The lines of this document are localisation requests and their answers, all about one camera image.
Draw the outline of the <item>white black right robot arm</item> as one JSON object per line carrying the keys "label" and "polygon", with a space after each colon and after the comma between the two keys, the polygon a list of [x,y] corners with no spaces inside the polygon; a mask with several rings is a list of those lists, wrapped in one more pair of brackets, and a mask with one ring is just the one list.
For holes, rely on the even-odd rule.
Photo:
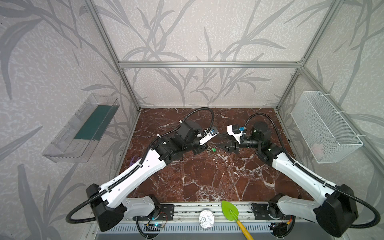
{"label": "white black right robot arm", "polygon": [[358,218],[356,203],[348,197],[354,192],[346,185],[337,186],[316,175],[285,153],[282,147],[271,142],[271,129],[265,122],[255,122],[247,136],[247,129],[230,125],[219,137],[227,143],[219,147],[229,153],[240,148],[254,149],[265,164],[283,173],[304,189],[311,201],[276,195],[269,205],[275,212],[297,216],[314,223],[333,237],[341,237]]}

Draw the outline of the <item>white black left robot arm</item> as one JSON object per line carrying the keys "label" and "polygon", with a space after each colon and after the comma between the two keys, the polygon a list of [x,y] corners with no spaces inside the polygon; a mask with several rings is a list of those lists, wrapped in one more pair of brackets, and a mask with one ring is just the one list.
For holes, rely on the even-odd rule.
{"label": "white black left robot arm", "polygon": [[150,148],[145,158],[101,186],[92,184],[86,189],[87,197],[96,197],[90,204],[99,229],[108,231],[123,218],[147,217],[160,210],[159,201],[153,196],[129,199],[128,195],[153,174],[164,169],[185,153],[200,154],[208,148],[207,142],[218,134],[216,127],[204,131],[199,124],[186,120],[171,137],[163,136]]}

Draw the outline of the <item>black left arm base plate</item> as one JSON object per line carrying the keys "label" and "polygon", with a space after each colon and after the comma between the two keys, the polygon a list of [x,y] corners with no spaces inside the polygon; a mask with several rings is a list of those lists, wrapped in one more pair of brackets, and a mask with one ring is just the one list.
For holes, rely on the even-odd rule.
{"label": "black left arm base plate", "polygon": [[156,207],[148,216],[138,216],[139,221],[171,221],[174,218],[175,205],[162,204]]}

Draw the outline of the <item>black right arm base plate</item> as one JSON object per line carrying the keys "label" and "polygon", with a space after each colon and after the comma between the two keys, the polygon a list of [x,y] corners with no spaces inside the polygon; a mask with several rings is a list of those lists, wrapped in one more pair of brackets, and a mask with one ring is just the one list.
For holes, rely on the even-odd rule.
{"label": "black right arm base plate", "polygon": [[255,220],[288,221],[292,218],[292,216],[284,215],[276,206],[271,206],[268,203],[251,203],[251,210]]}

